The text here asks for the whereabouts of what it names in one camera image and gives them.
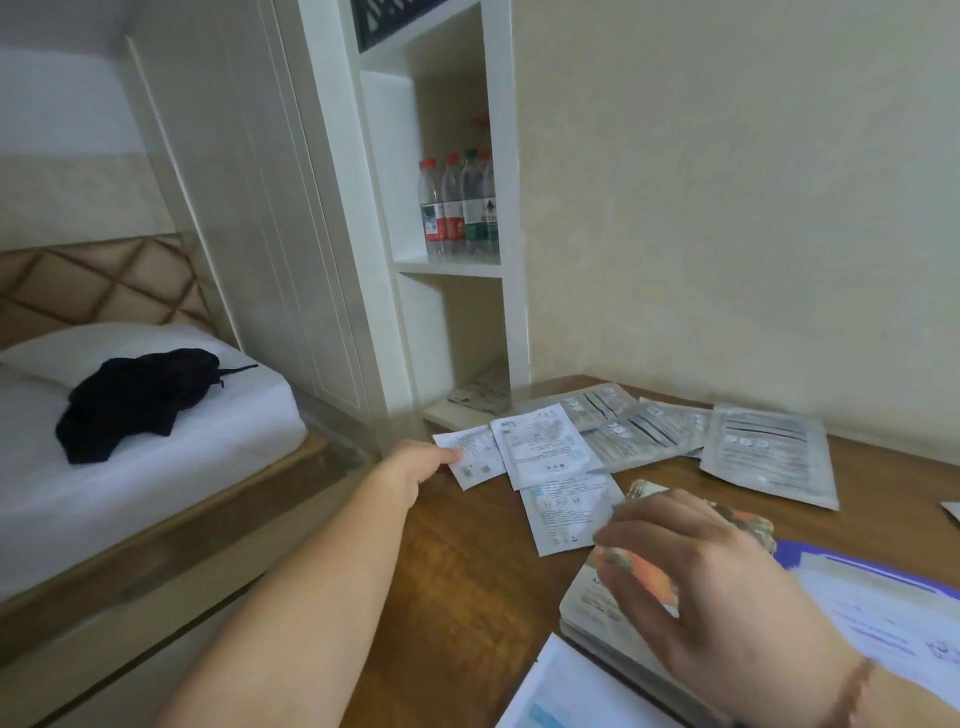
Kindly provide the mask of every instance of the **white pillow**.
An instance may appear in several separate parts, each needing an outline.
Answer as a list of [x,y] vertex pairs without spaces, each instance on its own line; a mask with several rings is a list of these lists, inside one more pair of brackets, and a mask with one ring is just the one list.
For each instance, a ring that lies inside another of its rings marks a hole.
[[204,349],[221,359],[227,352],[236,352],[187,324],[109,323],[65,328],[25,341],[0,352],[0,363],[73,389],[114,356],[135,357],[173,349]]

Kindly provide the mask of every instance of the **wardrobe door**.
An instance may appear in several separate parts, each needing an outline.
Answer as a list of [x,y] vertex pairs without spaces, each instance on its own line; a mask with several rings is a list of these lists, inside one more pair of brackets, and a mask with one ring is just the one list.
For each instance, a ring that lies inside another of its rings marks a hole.
[[370,421],[270,0],[148,0],[132,33],[241,346]]

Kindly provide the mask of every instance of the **bottle label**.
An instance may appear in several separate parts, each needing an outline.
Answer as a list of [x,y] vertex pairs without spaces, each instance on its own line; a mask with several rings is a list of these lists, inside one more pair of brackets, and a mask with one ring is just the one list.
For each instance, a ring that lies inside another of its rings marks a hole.
[[467,232],[467,240],[487,239],[484,203],[485,200],[483,200],[483,198],[464,200],[464,226]]
[[421,205],[420,215],[423,218],[423,234],[428,243],[439,243],[444,239],[441,230],[443,222],[443,211],[439,205]]
[[496,226],[496,198],[488,197],[484,200],[484,222],[487,224],[487,237],[490,240],[498,240],[499,234]]
[[463,240],[467,236],[464,226],[464,204],[457,202],[444,203],[444,239]]

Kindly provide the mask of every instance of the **diamond-tufted headboard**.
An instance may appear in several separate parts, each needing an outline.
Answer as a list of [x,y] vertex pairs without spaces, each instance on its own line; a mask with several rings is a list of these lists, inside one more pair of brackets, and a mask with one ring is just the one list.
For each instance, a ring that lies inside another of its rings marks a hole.
[[184,322],[216,333],[177,235],[0,253],[0,350],[101,321]]

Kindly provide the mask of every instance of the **beige wall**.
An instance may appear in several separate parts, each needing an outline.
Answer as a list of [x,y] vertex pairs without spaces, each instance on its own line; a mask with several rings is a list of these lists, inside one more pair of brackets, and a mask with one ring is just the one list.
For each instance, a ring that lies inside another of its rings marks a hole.
[[537,380],[960,460],[960,3],[515,0]]
[[175,232],[112,58],[0,46],[0,251]]

